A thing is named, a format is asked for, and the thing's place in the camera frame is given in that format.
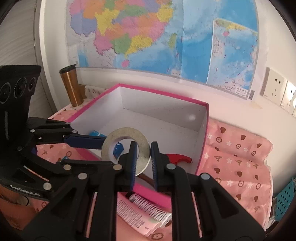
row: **wall socket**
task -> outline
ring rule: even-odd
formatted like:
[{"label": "wall socket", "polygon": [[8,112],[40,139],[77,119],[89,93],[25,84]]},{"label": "wall socket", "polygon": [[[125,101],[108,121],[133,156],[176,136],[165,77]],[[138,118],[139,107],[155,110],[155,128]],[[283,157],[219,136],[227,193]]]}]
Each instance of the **wall socket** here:
[{"label": "wall socket", "polygon": [[285,93],[286,85],[287,80],[284,77],[274,70],[266,68],[261,95],[280,106]]},{"label": "wall socket", "polygon": [[287,81],[284,97],[283,97],[283,100],[281,101],[281,107],[287,112],[289,112],[290,114],[293,114],[294,109],[296,107],[295,91],[296,91],[296,87],[290,81]]}]

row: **brown tumbler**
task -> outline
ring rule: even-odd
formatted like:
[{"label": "brown tumbler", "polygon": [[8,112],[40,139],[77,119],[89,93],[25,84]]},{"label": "brown tumbler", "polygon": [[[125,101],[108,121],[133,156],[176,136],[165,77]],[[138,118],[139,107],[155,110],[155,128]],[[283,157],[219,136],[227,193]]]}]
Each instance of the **brown tumbler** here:
[{"label": "brown tumbler", "polygon": [[76,66],[67,66],[61,69],[59,73],[64,82],[72,106],[81,105],[83,103],[83,98],[79,91]]}]

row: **camera lens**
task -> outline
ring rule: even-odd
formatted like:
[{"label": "camera lens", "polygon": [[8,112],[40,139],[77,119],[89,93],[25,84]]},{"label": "camera lens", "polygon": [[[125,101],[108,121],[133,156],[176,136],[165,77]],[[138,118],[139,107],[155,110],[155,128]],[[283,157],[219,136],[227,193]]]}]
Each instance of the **camera lens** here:
[{"label": "camera lens", "polygon": [[26,78],[20,78],[15,85],[15,98],[19,98],[23,95],[27,84]]},{"label": "camera lens", "polygon": [[33,77],[29,82],[28,90],[31,91],[32,89],[34,89],[35,84],[36,84],[36,78]]},{"label": "camera lens", "polygon": [[1,89],[0,89],[0,103],[4,104],[10,95],[10,84],[9,83],[5,83]]}]

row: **blue packet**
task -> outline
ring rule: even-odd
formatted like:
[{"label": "blue packet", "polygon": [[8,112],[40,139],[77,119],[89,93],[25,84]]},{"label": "blue packet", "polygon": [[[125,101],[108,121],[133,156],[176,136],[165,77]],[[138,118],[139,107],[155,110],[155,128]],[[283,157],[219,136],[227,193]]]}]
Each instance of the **blue packet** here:
[{"label": "blue packet", "polygon": [[[105,135],[97,131],[92,131],[89,135],[93,137],[106,137]],[[117,159],[121,155],[123,150],[124,150],[123,145],[120,142],[118,142],[113,149],[113,156]]]}]

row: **roll of tape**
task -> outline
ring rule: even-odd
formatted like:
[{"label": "roll of tape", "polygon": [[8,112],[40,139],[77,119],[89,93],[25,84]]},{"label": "roll of tape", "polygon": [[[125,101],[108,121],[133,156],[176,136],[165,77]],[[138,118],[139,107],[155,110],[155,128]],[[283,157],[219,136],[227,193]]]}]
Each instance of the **roll of tape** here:
[{"label": "roll of tape", "polygon": [[150,145],[146,137],[138,130],[131,127],[119,128],[111,132],[102,146],[102,160],[115,162],[113,149],[123,139],[133,139],[139,148],[139,155],[136,164],[136,176],[141,174],[150,161]]}]

